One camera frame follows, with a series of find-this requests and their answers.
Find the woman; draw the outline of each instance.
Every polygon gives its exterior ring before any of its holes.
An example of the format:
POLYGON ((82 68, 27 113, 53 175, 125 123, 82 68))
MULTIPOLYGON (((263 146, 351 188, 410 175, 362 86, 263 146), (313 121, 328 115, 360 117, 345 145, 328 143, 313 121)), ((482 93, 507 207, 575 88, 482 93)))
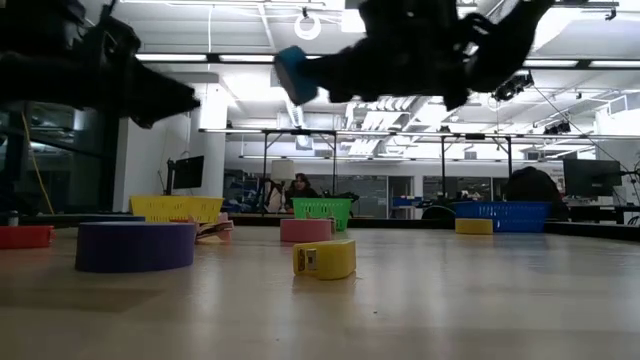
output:
POLYGON ((317 198, 318 193, 311 188, 309 178, 305 174, 296 174, 296 179, 291 182, 289 190, 285 193, 285 208, 293 209, 293 198, 317 198))

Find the plastic basket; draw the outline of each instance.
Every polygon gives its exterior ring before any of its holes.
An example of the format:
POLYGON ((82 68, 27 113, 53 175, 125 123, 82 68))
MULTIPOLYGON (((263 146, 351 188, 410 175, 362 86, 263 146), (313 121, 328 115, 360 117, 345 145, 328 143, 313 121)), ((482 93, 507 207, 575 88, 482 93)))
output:
POLYGON ((202 196, 132 196, 131 208, 134 215, 144 216, 148 222, 187 220, 191 216, 200 223, 215 223, 223 201, 202 196))
POLYGON ((545 202, 462 202, 455 204, 456 218, 492 219, 494 232, 541 233, 549 215, 545 202))
POLYGON ((296 219, 306 219, 307 213, 314 219, 333 217, 336 231, 347 230, 351 199, 312 199, 293 198, 293 211, 296 219))

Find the blue block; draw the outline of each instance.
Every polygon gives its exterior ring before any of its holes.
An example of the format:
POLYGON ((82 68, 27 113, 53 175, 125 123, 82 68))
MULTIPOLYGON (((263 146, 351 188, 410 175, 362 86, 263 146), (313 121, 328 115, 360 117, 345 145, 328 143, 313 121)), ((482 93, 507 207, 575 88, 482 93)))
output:
POLYGON ((318 84, 298 72, 300 63, 307 61, 307 54, 297 46, 279 52, 274 59, 274 66, 280 85, 295 105, 303 105, 318 96, 318 84))

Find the bottle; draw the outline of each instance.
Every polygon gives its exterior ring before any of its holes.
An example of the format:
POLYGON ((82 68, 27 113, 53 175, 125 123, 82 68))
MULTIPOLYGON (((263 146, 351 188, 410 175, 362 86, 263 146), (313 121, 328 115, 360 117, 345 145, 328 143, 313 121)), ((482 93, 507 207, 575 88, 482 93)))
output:
POLYGON ((9 216, 7 217, 7 225, 9 226, 18 226, 20 222, 20 217, 17 211, 12 210, 9 212, 9 216))

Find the yellow basket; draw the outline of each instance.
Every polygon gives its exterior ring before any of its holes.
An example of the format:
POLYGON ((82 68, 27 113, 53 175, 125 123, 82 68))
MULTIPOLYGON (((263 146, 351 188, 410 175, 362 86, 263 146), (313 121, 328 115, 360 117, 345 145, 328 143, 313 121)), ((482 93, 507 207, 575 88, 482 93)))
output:
POLYGON ((133 215, 148 222, 187 220, 189 215, 200 223, 215 223, 220 215, 222 198, 204 196, 132 196, 133 215))

